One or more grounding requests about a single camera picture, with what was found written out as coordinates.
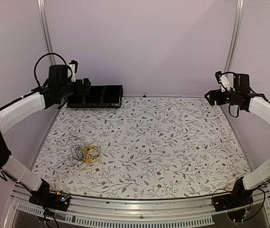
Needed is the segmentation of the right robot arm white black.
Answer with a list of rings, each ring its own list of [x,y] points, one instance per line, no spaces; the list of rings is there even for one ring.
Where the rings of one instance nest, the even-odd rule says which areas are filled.
[[[262,93],[256,93],[250,87],[248,74],[234,72],[215,73],[220,89],[211,90],[204,95],[211,106],[228,105],[237,107],[235,118],[243,110],[253,114],[270,125],[270,100]],[[270,158],[251,173],[237,180],[234,193],[229,196],[232,207],[239,207],[247,199],[246,191],[257,189],[261,185],[270,183]]]

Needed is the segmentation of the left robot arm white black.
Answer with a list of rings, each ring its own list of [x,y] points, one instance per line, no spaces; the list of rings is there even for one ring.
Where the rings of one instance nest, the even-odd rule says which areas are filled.
[[[0,108],[0,171],[25,186],[43,206],[50,206],[54,199],[49,192],[49,184],[38,178],[23,163],[15,158],[5,143],[3,136],[26,118],[53,105],[62,107],[70,97],[83,97],[89,93],[89,79],[77,79],[78,62],[64,61],[61,65],[51,65],[46,81],[29,93]]]

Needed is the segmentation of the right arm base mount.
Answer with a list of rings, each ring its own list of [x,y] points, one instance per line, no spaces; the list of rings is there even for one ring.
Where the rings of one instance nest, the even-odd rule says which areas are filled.
[[[232,193],[227,192],[223,195],[212,195],[212,205],[216,212],[228,211],[234,209],[234,211],[228,212],[227,217],[233,223],[244,222],[253,203],[252,191],[245,191],[245,193]]]

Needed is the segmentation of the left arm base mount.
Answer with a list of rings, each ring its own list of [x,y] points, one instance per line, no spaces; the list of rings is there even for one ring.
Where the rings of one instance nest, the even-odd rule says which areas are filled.
[[[63,191],[51,192],[49,189],[34,191],[29,198],[29,203],[66,212],[70,204],[69,193]]]

